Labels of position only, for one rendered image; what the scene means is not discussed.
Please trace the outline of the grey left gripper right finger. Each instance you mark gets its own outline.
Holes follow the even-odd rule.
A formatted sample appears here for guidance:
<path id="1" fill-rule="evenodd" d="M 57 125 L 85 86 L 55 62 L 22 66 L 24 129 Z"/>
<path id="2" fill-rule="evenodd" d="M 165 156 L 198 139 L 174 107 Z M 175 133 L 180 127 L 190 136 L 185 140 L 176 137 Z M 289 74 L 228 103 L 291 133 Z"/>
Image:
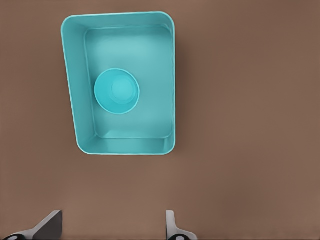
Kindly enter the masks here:
<path id="1" fill-rule="evenodd" d="M 197 240 L 197 236 L 194 233 L 177 227 L 173 210 L 166 210 L 165 220 L 166 240 Z"/>

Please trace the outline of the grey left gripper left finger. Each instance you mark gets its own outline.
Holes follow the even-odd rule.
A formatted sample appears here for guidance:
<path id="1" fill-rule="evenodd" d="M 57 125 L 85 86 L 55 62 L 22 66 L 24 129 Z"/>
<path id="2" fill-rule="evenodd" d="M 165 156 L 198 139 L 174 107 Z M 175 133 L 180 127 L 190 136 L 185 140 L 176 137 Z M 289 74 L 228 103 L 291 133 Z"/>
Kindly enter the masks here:
<path id="1" fill-rule="evenodd" d="M 54 210 L 35 227 L 13 233 L 3 240 L 60 240 L 63 233 L 63 211 Z"/>

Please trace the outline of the teal round cup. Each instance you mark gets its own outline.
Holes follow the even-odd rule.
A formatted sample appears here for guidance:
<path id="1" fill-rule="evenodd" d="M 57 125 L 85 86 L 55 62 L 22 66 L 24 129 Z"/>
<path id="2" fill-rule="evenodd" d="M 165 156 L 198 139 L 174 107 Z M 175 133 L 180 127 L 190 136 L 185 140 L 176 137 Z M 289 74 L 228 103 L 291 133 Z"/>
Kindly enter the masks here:
<path id="1" fill-rule="evenodd" d="M 110 68 L 102 72 L 94 84 L 94 96 L 101 108 L 114 115 L 132 111 L 140 100 L 140 85 L 128 71 Z"/>

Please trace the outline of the teal rectangular plastic box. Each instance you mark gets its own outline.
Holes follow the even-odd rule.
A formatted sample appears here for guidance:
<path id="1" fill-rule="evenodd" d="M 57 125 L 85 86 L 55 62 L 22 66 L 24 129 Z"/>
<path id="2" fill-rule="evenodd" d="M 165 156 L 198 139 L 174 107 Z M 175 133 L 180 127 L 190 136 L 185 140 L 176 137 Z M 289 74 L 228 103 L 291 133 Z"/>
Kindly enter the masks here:
<path id="1" fill-rule="evenodd" d="M 166 155 L 176 145 L 176 31 L 163 11 L 81 14 L 61 25 L 76 142 L 89 155 Z M 111 114 L 94 86 L 108 69 L 130 72 L 136 107 Z"/>

